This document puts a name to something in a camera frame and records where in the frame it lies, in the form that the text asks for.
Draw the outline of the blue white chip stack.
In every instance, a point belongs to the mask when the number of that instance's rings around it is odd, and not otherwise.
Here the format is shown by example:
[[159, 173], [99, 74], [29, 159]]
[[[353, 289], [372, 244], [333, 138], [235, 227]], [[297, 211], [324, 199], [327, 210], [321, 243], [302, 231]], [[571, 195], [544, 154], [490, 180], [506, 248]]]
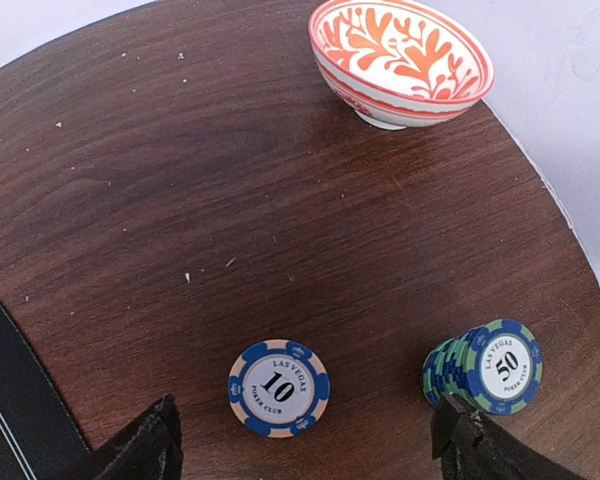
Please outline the blue white chip stack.
[[235, 360], [228, 377], [235, 416], [268, 438], [294, 437], [314, 427], [326, 410], [330, 390], [320, 358], [286, 339], [249, 347]]

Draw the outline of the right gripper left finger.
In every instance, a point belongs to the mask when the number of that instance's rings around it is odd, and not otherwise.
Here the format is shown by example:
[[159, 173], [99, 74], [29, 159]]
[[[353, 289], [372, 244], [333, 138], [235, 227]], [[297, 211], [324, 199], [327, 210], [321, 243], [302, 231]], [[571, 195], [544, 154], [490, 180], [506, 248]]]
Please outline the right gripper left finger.
[[183, 458], [179, 412], [166, 395], [90, 456], [87, 478], [178, 480]]

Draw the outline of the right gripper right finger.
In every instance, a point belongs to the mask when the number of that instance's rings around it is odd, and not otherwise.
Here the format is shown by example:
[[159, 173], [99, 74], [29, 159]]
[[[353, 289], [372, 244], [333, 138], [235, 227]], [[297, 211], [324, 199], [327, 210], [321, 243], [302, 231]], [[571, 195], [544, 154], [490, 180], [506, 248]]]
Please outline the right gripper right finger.
[[526, 446], [455, 394], [445, 393], [431, 420], [432, 458], [445, 479], [581, 480]]

